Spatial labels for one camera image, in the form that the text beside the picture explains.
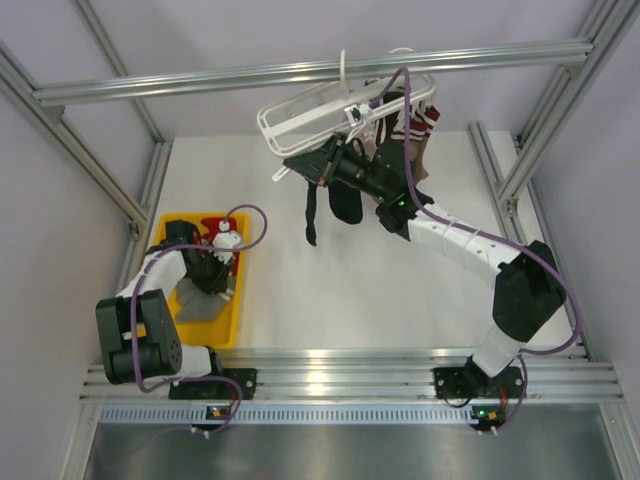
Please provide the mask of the grey sock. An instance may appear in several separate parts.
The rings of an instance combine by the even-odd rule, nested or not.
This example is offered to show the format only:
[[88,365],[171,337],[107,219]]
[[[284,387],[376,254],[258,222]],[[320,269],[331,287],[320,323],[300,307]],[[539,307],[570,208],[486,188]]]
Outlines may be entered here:
[[232,300],[235,293],[235,281],[230,280],[227,288],[214,294],[198,289],[191,280],[182,279],[176,286],[176,298],[181,306],[175,320],[178,324],[211,322]]

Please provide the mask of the white plastic clip hanger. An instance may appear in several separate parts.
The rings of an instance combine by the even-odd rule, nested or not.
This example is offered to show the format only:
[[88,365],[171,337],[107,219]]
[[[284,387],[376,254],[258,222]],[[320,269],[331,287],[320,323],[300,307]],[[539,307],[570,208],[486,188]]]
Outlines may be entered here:
[[[346,79],[346,66],[346,52],[342,51],[338,81],[310,87],[258,112],[258,127],[273,154],[289,158],[311,151],[335,133],[346,134],[348,140],[374,135],[380,145],[391,140],[388,130],[393,114],[404,111],[405,134],[408,135],[411,106],[422,101],[434,105],[437,82],[430,74],[413,73],[409,81],[405,81],[403,75],[396,80],[374,77],[365,80],[361,87],[355,87]],[[375,121],[352,128],[344,108],[364,102],[379,105]]]

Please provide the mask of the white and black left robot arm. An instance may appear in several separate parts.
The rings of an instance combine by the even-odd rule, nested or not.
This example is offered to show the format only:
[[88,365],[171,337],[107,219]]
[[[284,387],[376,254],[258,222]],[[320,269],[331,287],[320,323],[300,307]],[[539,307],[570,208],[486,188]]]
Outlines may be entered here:
[[226,374],[209,346],[188,346],[177,326],[212,321],[235,293],[235,250],[243,245],[224,218],[202,236],[185,220],[165,224],[129,284],[95,309],[102,362],[110,383],[191,377],[205,397],[225,388]]

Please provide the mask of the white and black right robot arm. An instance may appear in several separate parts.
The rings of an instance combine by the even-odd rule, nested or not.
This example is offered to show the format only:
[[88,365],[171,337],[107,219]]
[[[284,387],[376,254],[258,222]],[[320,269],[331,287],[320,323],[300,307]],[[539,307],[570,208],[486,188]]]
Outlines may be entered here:
[[462,368],[464,389],[490,396],[529,341],[563,307],[569,288],[549,247],[527,246],[474,228],[445,213],[412,181],[411,148],[388,140],[367,158],[356,139],[333,135],[323,145],[284,160],[311,191],[345,191],[347,206],[363,195],[391,234],[433,249],[484,280],[493,291],[493,325]]

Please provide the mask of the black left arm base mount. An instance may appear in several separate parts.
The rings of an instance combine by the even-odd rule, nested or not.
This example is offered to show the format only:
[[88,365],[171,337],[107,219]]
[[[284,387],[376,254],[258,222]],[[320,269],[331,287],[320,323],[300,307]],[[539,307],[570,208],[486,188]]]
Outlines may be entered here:
[[[243,400],[252,400],[257,387],[254,368],[224,368],[222,376],[233,380],[242,391]],[[179,382],[169,389],[171,400],[237,400],[235,387],[227,381]]]

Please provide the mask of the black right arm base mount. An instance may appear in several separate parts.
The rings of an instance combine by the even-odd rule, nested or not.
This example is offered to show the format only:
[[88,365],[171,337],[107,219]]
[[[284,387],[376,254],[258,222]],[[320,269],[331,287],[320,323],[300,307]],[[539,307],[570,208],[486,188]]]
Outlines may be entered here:
[[445,401],[517,399],[524,389],[522,370],[509,366],[496,377],[467,367],[439,367],[433,370],[436,398]]

